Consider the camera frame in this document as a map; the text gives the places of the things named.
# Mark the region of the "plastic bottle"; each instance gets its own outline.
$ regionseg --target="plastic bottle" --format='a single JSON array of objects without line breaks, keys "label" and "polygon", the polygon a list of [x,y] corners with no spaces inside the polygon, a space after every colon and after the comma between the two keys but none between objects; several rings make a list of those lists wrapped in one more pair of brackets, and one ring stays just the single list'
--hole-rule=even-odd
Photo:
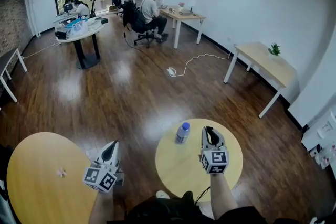
[{"label": "plastic bottle", "polygon": [[188,139],[189,134],[190,134],[190,124],[187,122],[184,122],[182,126],[178,128],[178,131],[176,134],[176,143],[184,144],[185,141]]}]

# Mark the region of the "potted plant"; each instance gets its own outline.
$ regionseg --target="potted plant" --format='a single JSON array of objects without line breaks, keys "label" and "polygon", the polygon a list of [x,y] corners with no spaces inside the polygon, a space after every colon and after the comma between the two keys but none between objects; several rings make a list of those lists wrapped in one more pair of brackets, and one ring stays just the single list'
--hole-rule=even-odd
[{"label": "potted plant", "polygon": [[269,59],[274,59],[274,57],[279,56],[280,54],[280,46],[278,46],[278,44],[273,43],[271,45],[272,49],[268,48],[269,54],[268,54],[268,58]]},{"label": "potted plant", "polygon": [[178,10],[179,10],[179,11],[182,11],[184,5],[185,5],[185,4],[184,4],[183,2],[179,2],[179,4],[178,4],[178,6],[179,6]]}]

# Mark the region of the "small plant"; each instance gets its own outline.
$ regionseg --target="small plant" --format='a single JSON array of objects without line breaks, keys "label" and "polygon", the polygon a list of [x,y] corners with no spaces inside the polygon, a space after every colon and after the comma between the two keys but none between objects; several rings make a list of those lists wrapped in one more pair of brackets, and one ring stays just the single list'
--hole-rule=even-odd
[{"label": "small plant", "polygon": [[280,54],[280,49],[279,49],[280,46],[278,46],[278,44],[276,44],[276,43],[273,43],[271,45],[271,47],[272,47],[272,49],[268,48],[269,53],[273,54],[275,56],[279,56],[279,54]]}]

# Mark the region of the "brick wall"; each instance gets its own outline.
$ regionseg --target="brick wall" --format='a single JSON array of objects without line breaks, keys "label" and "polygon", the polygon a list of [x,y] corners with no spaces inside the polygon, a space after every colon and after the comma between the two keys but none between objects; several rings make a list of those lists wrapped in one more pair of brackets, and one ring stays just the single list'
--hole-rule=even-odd
[{"label": "brick wall", "polygon": [[[15,47],[22,52],[27,46],[32,32],[28,24],[25,0],[0,0],[0,33],[0,56]],[[9,73],[17,60],[15,56],[8,65]],[[0,95],[2,92],[3,86],[0,85]]]}]

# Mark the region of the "white cable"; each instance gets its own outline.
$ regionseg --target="white cable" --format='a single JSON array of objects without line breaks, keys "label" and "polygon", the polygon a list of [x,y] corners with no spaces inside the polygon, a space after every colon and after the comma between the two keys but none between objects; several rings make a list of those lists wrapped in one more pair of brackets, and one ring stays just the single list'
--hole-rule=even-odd
[{"label": "white cable", "polygon": [[[56,40],[57,40],[56,38],[55,38],[55,39],[50,38],[50,41],[56,41]],[[43,50],[46,50],[46,49],[48,49],[48,48],[50,48],[50,47],[57,47],[58,45],[60,45],[60,43],[59,43],[58,41],[56,41],[56,42],[54,42],[54,44],[48,46],[47,48],[44,48],[44,49],[42,49],[42,50],[39,50],[38,52],[36,52],[36,53],[34,53],[34,54],[32,54],[32,55],[29,55],[29,56],[27,56],[27,57],[23,57],[23,56],[22,56],[22,59],[27,59],[27,58],[29,58],[30,56],[33,56],[33,55],[35,55],[35,54],[38,54],[39,52],[41,52],[41,51],[43,51]]]},{"label": "white cable", "polygon": [[188,65],[188,63],[190,63],[190,62],[191,62],[192,60],[194,60],[194,59],[197,59],[197,58],[199,58],[199,57],[203,57],[203,56],[207,56],[207,55],[208,55],[208,56],[212,56],[212,57],[216,57],[216,58],[218,58],[218,59],[223,59],[223,60],[225,60],[225,59],[229,59],[229,58],[230,58],[231,52],[230,52],[229,56],[226,57],[226,58],[222,58],[222,57],[219,57],[219,56],[216,56],[216,55],[210,55],[210,54],[198,55],[197,57],[193,57],[192,59],[190,59],[190,60],[185,64],[185,68],[184,68],[183,74],[181,74],[181,75],[177,75],[177,74],[176,74],[176,70],[175,70],[174,68],[172,68],[172,67],[168,67],[167,71],[168,71],[168,73],[169,73],[169,76],[171,76],[171,77],[173,77],[173,78],[184,76],[184,75],[185,75],[185,70],[187,69],[187,65]]}]

